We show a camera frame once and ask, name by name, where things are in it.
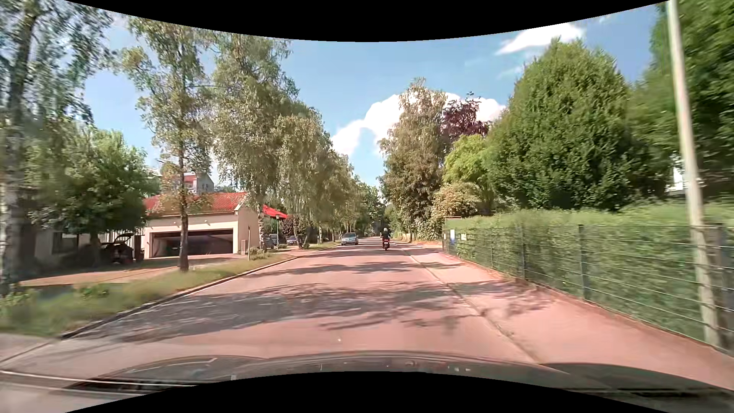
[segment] red-leaved tree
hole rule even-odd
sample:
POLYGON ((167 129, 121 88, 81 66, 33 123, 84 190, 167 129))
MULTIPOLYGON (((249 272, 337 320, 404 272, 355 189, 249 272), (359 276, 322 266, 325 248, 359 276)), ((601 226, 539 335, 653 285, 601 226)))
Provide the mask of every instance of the red-leaved tree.
POLYGON ((491 122, 482 122, 476 119, 476 113, 479 111, 479 100, 472 98, 473 95, 469 92, 464 101, 450 101, 443 110, 441 134, 450 145, 453 145, 463 135, 480 134, 485 136, 490 128, 491 122))

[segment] utility pole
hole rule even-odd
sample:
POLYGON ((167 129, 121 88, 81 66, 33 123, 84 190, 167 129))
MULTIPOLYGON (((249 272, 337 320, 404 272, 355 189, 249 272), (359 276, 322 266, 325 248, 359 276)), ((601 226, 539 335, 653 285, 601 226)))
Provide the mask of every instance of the utility pole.
POLYGON ((678 137, 680 153, 683 155, 683 169, 686 177, 686 206, 688 222, 691 225, 691 238, 696 246, 696 281, 704 323, 704 340, 717 348, 722 346, 719 336, 719 321, 709 276, 708 255, 706 254, 706 238, 703 220, 703 199, 699 186, 698 162, 696 146, 693 139, 691 122, 691 105, 688 102, 686 87, 686 61, 683 54, 683 41, 680 35, 677 0, 666 2, 668 14, 668 38, 670 39, 670 55, 672 58, 673 84, 675 86, 675 109, 678 120, 678 137))

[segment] motorcyclist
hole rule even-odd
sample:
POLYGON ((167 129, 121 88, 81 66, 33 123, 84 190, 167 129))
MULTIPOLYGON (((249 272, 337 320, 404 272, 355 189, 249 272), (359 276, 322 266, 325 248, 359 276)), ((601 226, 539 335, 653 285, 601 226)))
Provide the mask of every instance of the motorcyclist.
POLYGON ((385 227, 382 229, 382 241, 390 240, 390 230, 385 227))

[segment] silver car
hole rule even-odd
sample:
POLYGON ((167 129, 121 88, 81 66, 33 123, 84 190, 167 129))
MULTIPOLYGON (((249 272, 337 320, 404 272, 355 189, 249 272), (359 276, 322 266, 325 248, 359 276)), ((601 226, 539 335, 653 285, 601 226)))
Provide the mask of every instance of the silver car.
POLYGON ((354 232, 347 232, 341 236, 342 245, 359 245, 360 241, 354 232))

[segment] window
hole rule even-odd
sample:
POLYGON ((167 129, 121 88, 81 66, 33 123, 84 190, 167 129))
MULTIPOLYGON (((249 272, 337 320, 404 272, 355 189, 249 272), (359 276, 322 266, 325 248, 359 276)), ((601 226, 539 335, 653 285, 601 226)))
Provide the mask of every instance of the window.
POLYGON ((79 248, 79 235, 54 232, 54 241, 51 246, 52 254, 65 254, 76 251, 79 248))

